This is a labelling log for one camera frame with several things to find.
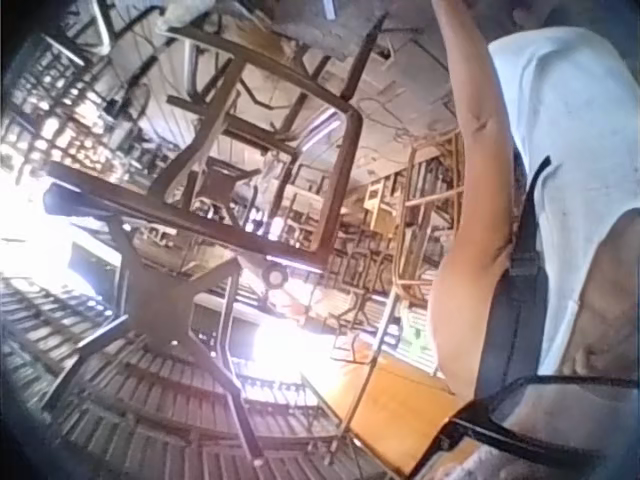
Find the black strap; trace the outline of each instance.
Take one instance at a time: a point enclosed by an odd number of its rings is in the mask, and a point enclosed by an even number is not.
[[[547,157],[536,170],[525,197],[511,265],[494,291],[480,359],[475,396],[486,397],[510,381],[538,369],[547,312],[547,274],[536,250],[538,222],[534,192],[551,165]]]
[[[520,215],[520,223],[518,224],[518,232],[516,241],[511,251],[512,274],[519,275],[527,273],[531,268],[540,265],[538,250],[536,249],[536,239],[538,236],[538,218],[536,215],[536,204],[534,201],[535,189],[542,173],[551,166],[551,158],[545,158],[531,179],[531,184],[524,197],[522,213]]]

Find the white shirt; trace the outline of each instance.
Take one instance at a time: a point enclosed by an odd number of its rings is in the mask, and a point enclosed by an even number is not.
[[[529,179],[547,155],[552,162],[535,195],[549,275],[539,373],[552,374],[598,245],[640,207],[640,92],[613,47],[587,30],[518,33],[489,51]]]

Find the wooden table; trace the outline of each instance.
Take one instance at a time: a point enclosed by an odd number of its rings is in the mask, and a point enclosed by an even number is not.
[[[370,346],[359,341],[359,359]],[[368,367],[331,360],[305,361],[302,373],[320,398],[344,418]],[[360,404],[351,431],[388,468],[411,471],[443,422],[461,407],[444,381],[383,352]]]

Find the chair leg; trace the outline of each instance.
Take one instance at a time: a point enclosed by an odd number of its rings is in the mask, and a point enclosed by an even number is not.
[[[43,410],[53,412],[60,405],[89,357],[124,336],[129,329],[128,320],[129,317],[123,315],[78,344],[78,358],[58,377],[42,405]]]

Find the metal frame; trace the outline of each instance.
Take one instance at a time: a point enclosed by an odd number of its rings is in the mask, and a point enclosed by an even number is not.
[[[169,29],[167,34],[170,37],[182,39],[204,48],[225,51],[231,54],[233,59],[222,78],[222,84],[216,89],[208,105],[189,104],[179,99],[169,99],[170,104],[180,104],[181,107],[186,107],[191,111],[202,112],[204,118],[193,142],[154,180],[149,189],[149,195],[145,196],[128,191],[98,178],[91,178],[82,172],[71,171],[71,169],[62,165],[51,165],[49,173],[64,183],[80,188],[85,193],[95,196],[112,206],[117,206],[121,212],[126,212],[129,215],[184,229],[196,235],[248,252],[269,255],[301,264],[322,266],[326,263],[333,250],[333,242],[339,222],[340,209],[333,208],[333,206],[335,203],[341,203],[346,194],[362,131],[362,115],[344,98],[349,98],[353,95],[355,87],[362,76],[366,60],[375,45],[375,39],[383,21],[384,17],[376,23],[372,32],[367,36],[363,48],[354,61],[347,84],[340,97],[320,86],[303,72],[283,66],[265,55],[222,37],[207,34],[193,26]],[[328,181],[327,193],[322,203],[318,226],[314,232],[310,250],[301,250],[290,245],[272,242],[267,238],[259,237],[243,229],[214,223],[198,215],[179,211],[163,202],[163,199],[182,181],[191,167],[208,156],[211,145],[218,134],[231,133],[230,136],[241,141],[247,140],[246,143],[251,146],[257,145],[262,148],[266,147],[266,149],[275,148],[277,151],[290,156],[290,160],[286,164],[283,176],[278,184],[268,219],[275,217],[282,203],[285,188],[293,174],[293,167],[302,153],[301,145],[303,144],[300,143],[298,147],[292,147],[278,138],[280,134],[269,132],[228,113],[229,107],[235,99],[235,88],[240,82],[242,71],[247,64],[279,76],[300,88],[305,94],[317,97],[336,112],[343,114],[346,119],[342,146]],[[324,121],[333,118],[333,115],[334,113],[325,115]],[[318,125],[313,127],[309,133],[310,135],[318,131]]]
[[[233,374],[226,345],[241,270],[239,261],[233,257],[195,279],[181,280],[146,268],[123,230],[121,220],[111,217],[107,224],[122,254],[122,265],[123,267],[126,265],[129,288],[134,292],[132,299],[135,303],[130,302],[128,306],[131,317],[121,317],[78,345],[80,353],[78,358],[60,375],[45,401],[45,407],[49,411],[55,410],[72,387],[86,360],[121,338],[128,330],[142,334],[144,341],[159,348],[164,348],[170,342],[176,341],[191,354],[196,364],[210,371],[227,392],[229,405],[247,456],[255,466],[261,465],[264,462],[264,455],[249,422],[242,401],[242,387]],[[185,315],[184,312],[191,311],[193,298],[197,293],[218,285],[225,278],[229,278],[229,287],[220,326],[222,333],[219,338],[222,358],[220,361],[212,358],[207,348],[194,336],[191,331],[191,315]],[[146,310],[151,308],[151,305],[154,305],[154,310],[148,314]]]

